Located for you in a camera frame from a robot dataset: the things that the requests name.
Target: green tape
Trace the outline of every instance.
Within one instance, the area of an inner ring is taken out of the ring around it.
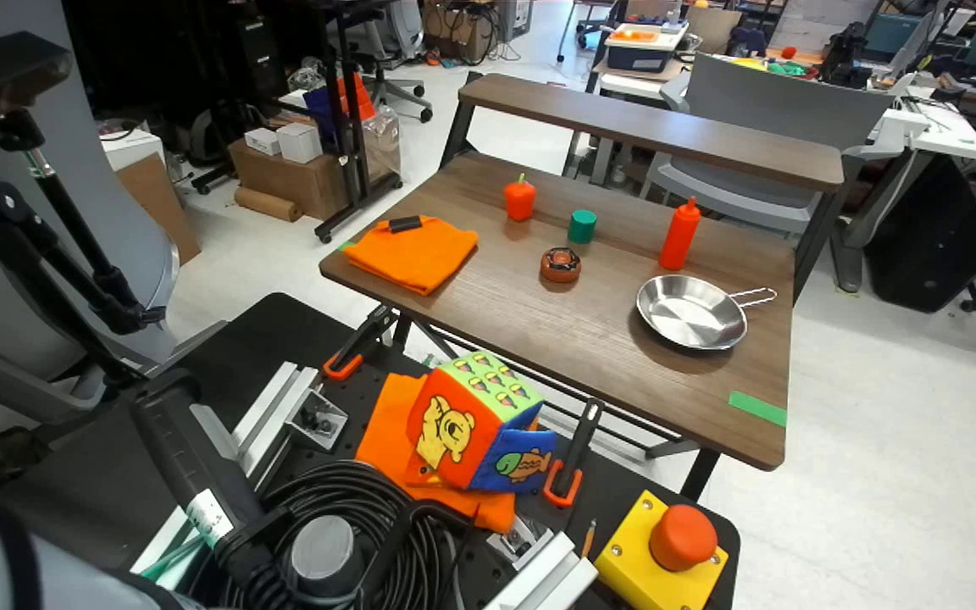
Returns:
[[[729,393],[729,407],[766,422],[787,427],[787,410],[748,393]]]

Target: wooden table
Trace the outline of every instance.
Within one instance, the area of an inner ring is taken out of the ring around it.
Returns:
[[[645,144],[654,151],[712,160],[747,173],[762,173],[784,183],[819,191],[822,200],[817,202],[812,219],[799,232],[792,249],[796,254],[792,298],[803,292],[819,249],[827,247],[840,212],[840,200],[846,194],[840,148],[835,144],[712,123],[683,113],[628,105],[621,97],[598,97],[503,74],[478,79],[457,91],[457,113],[442,166],[471,148],[469,126],[473,107],[494,107],[535,123],[551,123],[561,127],[618,139],[628,144]]]
[[[694,459],[703,468],[683,483],[687,497],[697,497],[717,455],[757,468],[784,465],[787,431],[732,410],[724,397],[740,388],[787,404],[788,243],[707,219],[697,229],[687,273],[729,292],[768,285],[778,298],[748,311],[752,332],[732,354],[679,353],[633,315],[642,282],[657,273],[654,256],[671,210],[526,170],[538,186],[538,212],[530,224],[509,224],[498,191],[515,173],[517,166],[503,160],[462,157],[385,212],[430,212],[478,229],[478,254],[435,298],[361,273],[340,249],[322,261],[322,273],[399,308],[413,320],[498,350],[610,407],[697,439],[705,450]],[[565,217],[576,208],[598,210],[598,240],[584,256],[578,285],[555,292],[538,282],[538,256],[546,247],[565,243]]]

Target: gray floor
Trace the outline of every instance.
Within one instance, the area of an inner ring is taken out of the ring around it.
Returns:
[[[522,58],[483,66],[578,87],[590,58],[570,43],[570,62],[555,66],[565,5],[538,3],[535,30],[511,48]],[[464,70],[410,74],[427,82],[438,105],[430,126],[402,123],[402,176],[416,186],[438,166]],[[480,148],[538,170],[558,170],[565,139],[503,116],[473,126]],[[195,200],[193,219],[203,254],[184,266],[169,304],[178,337],[235,318],[269,292],[289,292],[343,320],[374,308],[317,279],[315,264],[332,247],[315,240],[315,219],[280,224],[236,210],[229,191]],[[665,456],[648,470],[679,483],[683,468],[687,456]],[[919,315],[843,293],[822,261],[792,318],[787,465],[752,470],[722,459],[705,506],[742,528],[742,610],[976,607],[976,315]]]

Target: colorful box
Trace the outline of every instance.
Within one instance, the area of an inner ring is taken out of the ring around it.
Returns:
[[[405,433],[452,487],[538,492],[555,433],[532,431],[542,397],[492,353],[427,372]]]

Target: frying pan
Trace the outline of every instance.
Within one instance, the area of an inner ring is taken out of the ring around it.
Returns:
[[[729,353],[748,336],[747,308],[771,301],[771,289],[722,292],[691,273],[657,273],[637,289],[637,315],[668,341],[694,353]]]

